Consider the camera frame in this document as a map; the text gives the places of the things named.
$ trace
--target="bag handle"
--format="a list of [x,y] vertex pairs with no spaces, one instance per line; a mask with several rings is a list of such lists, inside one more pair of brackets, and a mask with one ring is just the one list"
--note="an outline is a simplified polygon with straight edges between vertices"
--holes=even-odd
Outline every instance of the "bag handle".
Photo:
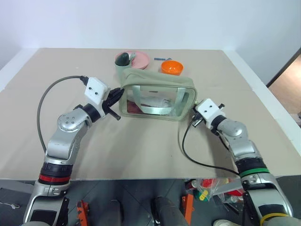
[[175,98],[173,107],[147,107],[141,105],[141,87],[138,85],[132,86],[133,96],[136,105],[140,108],[140,110],[145,114],[169,114],[173,109],[176,109],[182,102],[185,94],[186,88],[178,87],[177,88],[177,96]]

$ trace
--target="white wall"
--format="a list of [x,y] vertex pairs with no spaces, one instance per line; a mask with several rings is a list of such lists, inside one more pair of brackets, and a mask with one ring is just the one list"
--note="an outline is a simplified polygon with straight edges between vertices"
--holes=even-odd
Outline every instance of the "white wall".
[[19,44],[13,39],[11,21],[7,21],[9,17],[4,2],[0,1],[0,69],[21,50]]
[[22,47],[236,49],[267,83],[300,47],[300,8],[300,0],[10,0],[0,14]]

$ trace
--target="red ring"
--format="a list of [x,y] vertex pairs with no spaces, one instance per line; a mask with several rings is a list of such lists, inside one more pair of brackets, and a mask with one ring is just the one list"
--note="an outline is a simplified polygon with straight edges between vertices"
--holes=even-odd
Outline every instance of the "red ring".
[[47,182],[67,182],[70,180],[70,176],[66,178],[51,178],[40,174],[39,179]]

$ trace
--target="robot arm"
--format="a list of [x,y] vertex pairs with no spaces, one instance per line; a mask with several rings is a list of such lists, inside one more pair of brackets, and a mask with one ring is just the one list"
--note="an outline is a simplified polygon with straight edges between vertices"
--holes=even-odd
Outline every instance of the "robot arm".
[[122,96],[123,89],[111,90],[97,78],[89,78],[85,95],[88,104],[61,115],[57,130],[51,137],[34,189],[24,215],[24,223],[45,222],[51,226],[68,223],[68,203],[64,197],[70,185],[72,167],[82,138],[92,123],[111,114],[120,119],[110,107]]
[[225,117],[219,107],[206,99],[195,106],[193,126],[205,121],[206,127],[228,144],[238,168],[248,215],[255,225],[269,216],[293,216],[293,210],[275,177],[269,173],[255,144],[248,139],[246,126]]

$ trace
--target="black cable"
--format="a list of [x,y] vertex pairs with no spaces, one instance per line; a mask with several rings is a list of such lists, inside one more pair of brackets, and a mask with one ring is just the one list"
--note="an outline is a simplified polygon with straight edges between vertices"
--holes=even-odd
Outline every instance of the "black cable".
[[191,125],[193,124],[193,120],[191,120],[191,122],[189,123],[185,133],[184,133],[184,137],[183,137],[183,140],[182,140],[182,150],[184,152],[184,155],[192,162],[198,164],[198,165],[201,165],[201,166],[206,166],[206,167],[210,167],[210,168],[215,168],[215,169],[222,169],[222,170],[225,170],[225,171],[228,171],[228,172],[231,172],[231,173],[234,173],[235,175],[238,175],[239,176],[239,173],[235,172],[234,170],[231,170],[231,169],[228,169],[228,168],[225,168],[225,167],[220,167],[220,166],[212,166],[212,165],[207,165],[207,164],[204,164],[204,163],[200,163],[198,161],[195,161],[194,159],[190,158],[189,155],[186,153],[185,151],[185,148],[184,148],[184,142],[185,142],[185,138],[186,138],[186,135],[191,127]]
[[226,144],[224,143],[224,141],[222,140],[221,136],[218,136],[218,138],[220,139],[222,145],[224,145],[224,147],[229,150],[229,148],[226,146]]
[[38,110],[37,110],[37,129],[38,129],[38,134],[39,134],[39,138],[40,138],[40,142],[41,145],[43,147],[44,152],[46,152],[46,146],[42,137],[42,133],[41,133],[41,126],[40,126],[40,112],[41,112],[41,107],[42,107],[42,103],[44,101],[45,96],[47,95],[47,93],[51,90],[52,87],[54,87],[56,84],[58,84],[61,81],[67,80],[67,79],[81,79],[83,81],[83,83],[86,85],[87,84],[87,78],[84,76],[68,76],[68,77],[64,77],[61,78],[59,80],[56,80],[54,83],[52,83],[47,90],[44,92],[43,96],[41,97],[41,100],[39,102],[39,106],[38,106]]

